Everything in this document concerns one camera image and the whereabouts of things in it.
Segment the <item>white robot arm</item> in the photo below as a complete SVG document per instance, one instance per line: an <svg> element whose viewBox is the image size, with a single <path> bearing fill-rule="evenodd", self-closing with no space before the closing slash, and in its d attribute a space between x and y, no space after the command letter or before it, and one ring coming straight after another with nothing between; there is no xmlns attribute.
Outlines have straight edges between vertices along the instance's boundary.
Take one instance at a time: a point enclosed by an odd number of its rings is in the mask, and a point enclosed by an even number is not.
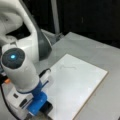
<svg viewBox="0 0 120 120"><path fill-rule="evenodd" d="M7 20L10 22L9 25L0 20L3 28L0 30L0 43L1 45L6 44L2 46L2 53L10 48L18 47L24 50L33 63L48 57L52 50L50 41L38 28L22 0L0 0L0 13L1 16L3 15L1 18L8 18ZM23 22L28 28L30 36L20 40L13 36L6 37L7 33L18 29Z"/></svg>
<svg viewBox="0 0 120 120"><path fill-rule="evenodd" d="M21 120L27 114L37 115L48 102L46 94L41 91L44 84L32 61L22 49L12 48L2 55L1 65L13 83L13 88L6 97L12 111Z"/></svg>

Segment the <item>blue object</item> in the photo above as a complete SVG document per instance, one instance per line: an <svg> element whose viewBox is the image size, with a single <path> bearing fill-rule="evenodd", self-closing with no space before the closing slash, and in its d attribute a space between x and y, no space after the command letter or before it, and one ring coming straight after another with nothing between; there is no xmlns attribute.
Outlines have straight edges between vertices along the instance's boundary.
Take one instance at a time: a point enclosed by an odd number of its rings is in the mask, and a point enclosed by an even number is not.
<svg viewBox="0 0 120 120"><path fill-rule="evenodd" d="M16 56L15 55L11 55L11 59L15 59L16 58Z"/></svg>
<svg viewBox="0 0 120 120"><path fill-rule="evenodd" d="M42 106L46 103L47 96L44 92L41 92L37 99L33 99L32 103L28 106L27 110L32 115L37 115Z"/></svg>

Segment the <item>cable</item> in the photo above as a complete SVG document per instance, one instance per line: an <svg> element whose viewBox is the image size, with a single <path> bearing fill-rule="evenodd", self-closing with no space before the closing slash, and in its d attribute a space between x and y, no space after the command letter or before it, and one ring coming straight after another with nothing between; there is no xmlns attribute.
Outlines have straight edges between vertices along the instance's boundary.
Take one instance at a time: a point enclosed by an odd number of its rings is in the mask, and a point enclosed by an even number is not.
<svg viewBox="0 0 120 120"><path fill-rule="evenodd" d="M14 114L14 112L10 109L10 107L8 106L7 101L6 101L6 99L5 99L5 95L4 95L4 91L3 91L2 85L0 85L0 89L1 89L1 93L2 93L2 97L3 97L4 103L5 103L8 111L9 111L17 120L20 120L20 119Z"/></svg>

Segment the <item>gray table surface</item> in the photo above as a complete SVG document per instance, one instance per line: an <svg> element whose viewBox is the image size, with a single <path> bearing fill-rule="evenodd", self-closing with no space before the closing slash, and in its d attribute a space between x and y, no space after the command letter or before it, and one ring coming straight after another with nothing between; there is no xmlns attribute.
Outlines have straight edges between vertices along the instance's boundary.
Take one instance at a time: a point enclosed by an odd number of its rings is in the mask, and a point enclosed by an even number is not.
<svg viewBox="0 0 120 120"><path fill-rule="evenodd" d="M109 72L84 105L76 120L118 120L120 116L120 49L70 32L53 45L53 51L48 59L35 64L37 72L40 73L51 67L65 54L71 54ZM14 120L7 112L1 95L0 120Z"/></svg>

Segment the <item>dark background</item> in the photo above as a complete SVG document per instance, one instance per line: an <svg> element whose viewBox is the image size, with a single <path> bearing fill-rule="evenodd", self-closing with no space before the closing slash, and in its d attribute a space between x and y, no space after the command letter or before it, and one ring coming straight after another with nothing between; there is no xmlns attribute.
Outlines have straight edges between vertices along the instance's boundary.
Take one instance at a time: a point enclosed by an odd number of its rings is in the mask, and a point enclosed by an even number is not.
<svg viewBox="0 0 120 120"><path fill-rule="evenodd" d="M40 28L54 33L50 0L24 0ZM57 0L60 30L120 48L120 0Z"/></svg>

